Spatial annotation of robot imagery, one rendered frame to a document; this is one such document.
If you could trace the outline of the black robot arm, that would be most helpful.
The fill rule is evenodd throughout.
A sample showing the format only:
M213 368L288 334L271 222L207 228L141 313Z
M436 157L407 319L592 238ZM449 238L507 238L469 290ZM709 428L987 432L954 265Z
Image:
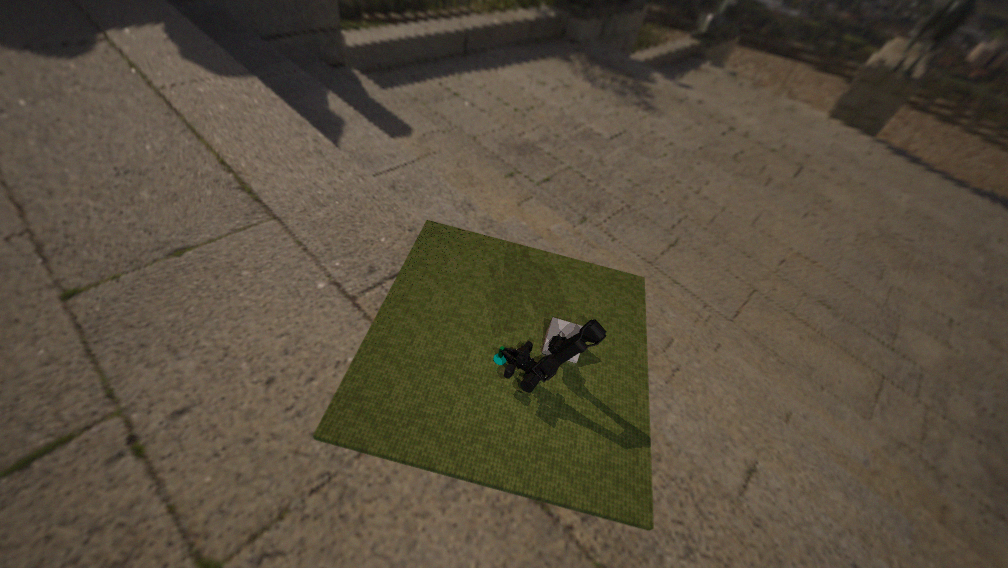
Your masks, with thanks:
M547 380L549 381L557 373L561 364L575 355L583 353L589 347L598 345L606 337L605 334L606 330L598 321L591 319L580 329L579 333L570 338L560 337L560 335L553 336L554 338L552 338L548 345L550 347L548 350L552 354L544 356L538 362L534 363L530 372L520 383L521 388L525 392L530 393L539 381L542 380L543 383ZM586 345L585 342L592 342L594 344ZM516 359L517 363L527 366L527 361L532 360L529 347L522 345L517 350ZM545 377L546 375L547 377Z

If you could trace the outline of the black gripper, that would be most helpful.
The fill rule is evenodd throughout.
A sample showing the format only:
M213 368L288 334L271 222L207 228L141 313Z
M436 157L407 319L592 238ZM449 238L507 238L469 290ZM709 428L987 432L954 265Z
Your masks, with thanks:
M530 352L532 351L532 346L533 346L532 342L530 342L530 341L527 341L527 342L525 343L525 346L526 346L526 347L529 347L529 351L530 351ZM520 369L524 370L526 374L530 372L530 370L531 370L532 366L533 366L533 365L534 365L534 363L535 363L535 361L534 361L534 359L533 359L533 358L532 358L532 360L531 360L531 361L530 361L530 360L528 360L528 361L527 361L527 363L528 363L528 365L527 365L527 366L526 366L526 365L524 366L524 365L521 365L521 364L517 363L517 362L516 362L516 360L517 360L517 359L516 359L516 360L514 359L514 358L516 358L516 356L517 356L517 350L518 350L518 349L510 349L510 348L505 348L504 350L505 350L505 351L506 351L507 353L506 353L505 351L502 351L502 350L501 350L501 353L503 354L503 356L505 357L505 359L507 360L507 362L508 362L508 364L509 364L509 365L508 365L508 366L507 366L507 367L505 368L505 371L504 371L504 377L505 377L505 378L511 378L511 376L512 376L512 375L514 374L514 371L515 371L515 367L516 367L516 366L517 366L517 369L519 369L519 368L520 368ZM509 355L508 353L509 353L510 355Z

